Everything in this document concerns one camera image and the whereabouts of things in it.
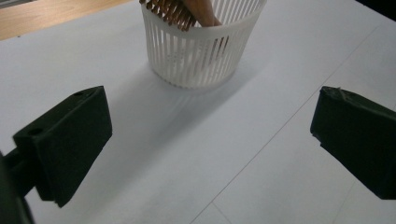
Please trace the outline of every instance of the plastic basket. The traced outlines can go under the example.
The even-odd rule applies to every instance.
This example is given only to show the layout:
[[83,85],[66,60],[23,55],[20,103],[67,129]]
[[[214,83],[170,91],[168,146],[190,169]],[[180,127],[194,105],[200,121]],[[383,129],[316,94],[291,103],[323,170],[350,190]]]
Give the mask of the plastic basket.
[[219,84],[238,65],[266,0],[212,0],[223,25],[181,32],[142,6],[148,61],[164,80],[183,88]]

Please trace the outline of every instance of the wooden floor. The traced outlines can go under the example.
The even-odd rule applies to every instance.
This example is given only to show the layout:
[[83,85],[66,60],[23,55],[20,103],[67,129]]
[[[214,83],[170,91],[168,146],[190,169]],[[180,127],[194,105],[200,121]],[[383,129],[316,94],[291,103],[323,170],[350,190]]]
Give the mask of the wooden floor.
[[0,40],[24,35],[132,0],[37,0],[0,9]]

